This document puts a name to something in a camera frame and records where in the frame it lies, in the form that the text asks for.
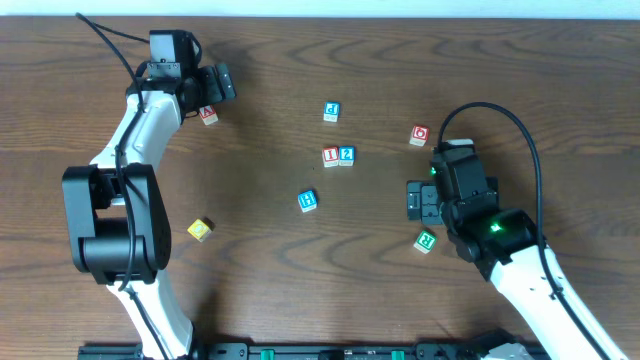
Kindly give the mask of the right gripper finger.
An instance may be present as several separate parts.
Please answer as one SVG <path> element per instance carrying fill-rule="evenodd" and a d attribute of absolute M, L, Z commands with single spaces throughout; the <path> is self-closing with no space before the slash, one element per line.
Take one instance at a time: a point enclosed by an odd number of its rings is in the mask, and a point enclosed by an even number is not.
<path fill-rule="evenodd" d="M 420 221 L 422 218 L 422 187 L 421 181 L 409 181 L 407 193 L 407 217 L 410 221 Z"/>
<path fill-rule="evenodd" d="M 437 188 L 432 183 L 421 187 L 421 222 L 425 226 L 443 224 Z"/>

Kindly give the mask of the red letter A block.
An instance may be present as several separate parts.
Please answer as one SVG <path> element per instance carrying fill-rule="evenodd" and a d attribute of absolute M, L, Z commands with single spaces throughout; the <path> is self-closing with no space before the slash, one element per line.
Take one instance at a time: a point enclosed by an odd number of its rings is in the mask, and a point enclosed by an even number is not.
<path fill-rule="evenodd" d="M 201 107 L 198 114 L 206 126 L 210 126 L 219 121 L 216 110 L 212 105 Z"/>

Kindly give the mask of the blue number 2 block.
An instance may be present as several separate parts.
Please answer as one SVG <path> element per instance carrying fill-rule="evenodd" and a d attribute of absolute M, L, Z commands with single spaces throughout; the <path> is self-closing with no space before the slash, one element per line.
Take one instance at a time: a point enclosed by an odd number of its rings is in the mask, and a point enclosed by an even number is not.
<path fill-rule="evenodd" d="M 339 165 L 352 167 L 355 162 L 355 148 L 353 146 L 341 146 L 339 148 Z"/>

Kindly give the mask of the red letter I block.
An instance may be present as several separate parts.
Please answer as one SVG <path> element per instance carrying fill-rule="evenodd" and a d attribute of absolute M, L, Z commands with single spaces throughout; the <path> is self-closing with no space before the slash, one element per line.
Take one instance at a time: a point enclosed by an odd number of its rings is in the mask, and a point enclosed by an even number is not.
<path fill-rule="evenodd" d="M 325 168 L 339 165 L 339 148 L 337 146 L 322 149 L 322 161 Z"/>

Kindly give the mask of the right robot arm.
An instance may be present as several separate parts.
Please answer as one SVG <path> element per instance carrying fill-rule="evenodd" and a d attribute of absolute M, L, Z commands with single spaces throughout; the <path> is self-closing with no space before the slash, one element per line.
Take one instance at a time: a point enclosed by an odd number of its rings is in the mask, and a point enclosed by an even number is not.
<path fill-rule="evenodd" d="M 550 358 L 624 358 L 537 224 L 521 209 L 500 207 L 497 180 L 486 176 L 471 140 L 435 147 L 431 174 L 429 182 L 408 182 L 409 218 L 445 226 L 458 256 L 515 307 Z"/>

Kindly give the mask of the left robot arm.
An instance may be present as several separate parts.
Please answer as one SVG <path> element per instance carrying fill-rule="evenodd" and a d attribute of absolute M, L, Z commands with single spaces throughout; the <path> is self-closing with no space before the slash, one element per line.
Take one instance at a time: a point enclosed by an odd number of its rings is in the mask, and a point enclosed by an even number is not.
<path fill-rule="evenodd" d="M 66 169 L 62 190 L 74 266 L 124 306 L 140 338 L 132 349 L 80 350 L 82 358 L 206 359 L 167 271 L 172 238 L 156 170 L 189 114 L 210 125 L 214 105 L 235 98 L 225 64 L 203 66 L 184 30 L 153 30 L 149 60 L 128 71 L 126 111 L 105 148 Z"/>

